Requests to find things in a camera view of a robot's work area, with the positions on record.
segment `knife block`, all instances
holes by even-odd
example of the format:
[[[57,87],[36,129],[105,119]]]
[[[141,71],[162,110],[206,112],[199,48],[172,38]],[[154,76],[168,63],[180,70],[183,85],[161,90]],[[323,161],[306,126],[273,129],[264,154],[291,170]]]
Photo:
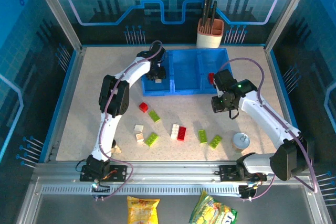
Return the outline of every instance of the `knife block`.
[[[211,19],[208,18],[205,26],[202,27],[202,19],[200,18],[197,26],[197,48],[218,48],[224,33],[224,22],[221,19],[214,19],[211,28]]]

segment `blue plastic bin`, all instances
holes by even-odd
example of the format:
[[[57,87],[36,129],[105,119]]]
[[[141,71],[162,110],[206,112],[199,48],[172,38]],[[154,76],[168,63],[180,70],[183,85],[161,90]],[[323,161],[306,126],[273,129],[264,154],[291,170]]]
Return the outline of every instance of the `blue plastic bin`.
[[[143,76],[143,95],[214,94],[216,89],[209,83],[208,74],[217,73],[227,61],[226,48],[167,50],[162,63],[166,79],[155,83]],[[226,69],[232,73],[229,64]]]

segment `chip bag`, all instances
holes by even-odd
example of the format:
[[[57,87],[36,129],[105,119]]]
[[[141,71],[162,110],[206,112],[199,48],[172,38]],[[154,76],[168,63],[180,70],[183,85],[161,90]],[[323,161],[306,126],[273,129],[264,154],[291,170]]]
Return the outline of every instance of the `chip bag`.
[[[137,199],[127,196],[128,224],[159,224],[156,207],[159,199]]]
[[[237,211],[231,209],[203,191],[191,214],[190,224],[235,224]]]

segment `red object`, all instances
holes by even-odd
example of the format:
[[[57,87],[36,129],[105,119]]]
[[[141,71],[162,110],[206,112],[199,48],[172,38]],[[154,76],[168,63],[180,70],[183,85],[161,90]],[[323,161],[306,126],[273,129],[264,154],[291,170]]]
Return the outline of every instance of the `red object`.
[[[186,127],[180,126],[177,134],[177,140],[184,141],[185,131],[187,130]]]
[[[145,113],[148,110],[148,105],[144,102],[139,105],[140,110]]]
[[[214,84],[214,73],[209,73],[208,74],[208,79],[209,79],[209,82],[210,82],[210,84],[211,85],[213,85]]]

